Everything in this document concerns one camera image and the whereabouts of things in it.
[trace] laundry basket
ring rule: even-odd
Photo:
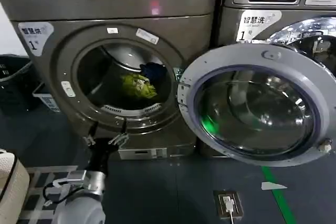
[[[13,115],[32,110],[39,100],[32,91],[39,85],[39,77],[29,58],[0,55],[0,110]]]
[[[0,223],[15,224],[29,186],[29,174],[13,153],[0,150]]]

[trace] electrical cord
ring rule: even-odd
[[[230,196],[224,196],[223,201],[224,201],[224,204],[225,204],[225,210],[230,215],[230,222],[231,222],[231,224],[234,224],[234,221],[233,221],[234,207],[233,206],[235,204],[235,201],[233,199],[231,199]]]
[[[60,182],[59,184],[62,186],[62,185],[68,184],[68,182]],[[84,189],[84,187],[80,186],[80,187],[78,187],[78,188],[72,190],[71,192],[69,192],[64,198],[62,198],[62,199],[60,199],[60,200],[55,200],[55,201],[54,201],[54,200],[51,200],[50,198],[48,198],[48,197],[47,197],[47,194],[46,194],[47,189],[48,189],[48,188],[52,188],[52,187],[54,187],[54,185],[53,185],[53,183],[51,182],[51,183],[47,184],[47,185],[43,188],[42,195],[43,195],[44,199],[47,201],[47,202],[45,203],[45,206],[49,206],[49,205],[51,205],[51,204],[60,204],[61,202],[65,201],[66,199],[68,199],[69,197],[71,197],[72,195],[74,195],[76,192],[81,191],[81,190]]]

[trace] green cloth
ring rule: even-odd
[[[128,74],[121,76],[122,90],[131,97],[151,99],[157,96],[155,87],[150,84],[148,78],[140,74]]]

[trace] white cable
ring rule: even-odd
[[[225,211],[229,213],[230,215],[230,222],[231,224],[234,224],[233,222],[233,211],[234,211],[234,200],[231,199],[230,196],[224,196],[223,197],[223,201],[224,201],[224,204],[225,204]]]

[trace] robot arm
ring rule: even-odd
[[[116,152],[119,146],[128,140],[126,133],[126,121],[122,132],[113,139],[100,138],[93,140],[95,129],[86,139],[92,152],[90,161],[85,170],[77,170],[69,174],[67,178],[54,180],[44,188],[44,197],[48,200],[46,206],[58,204],[69,196],[73,200],[67,203],[62,211],[53,219],[52,224],[104,224],[105,213],[101,204],[105,190],[105,178],[108,175],[108,159],[111,153]],[[59,201],[51,201],[46,195],[48,187],[61,187],[70,184],[74,187],[69,195]]]

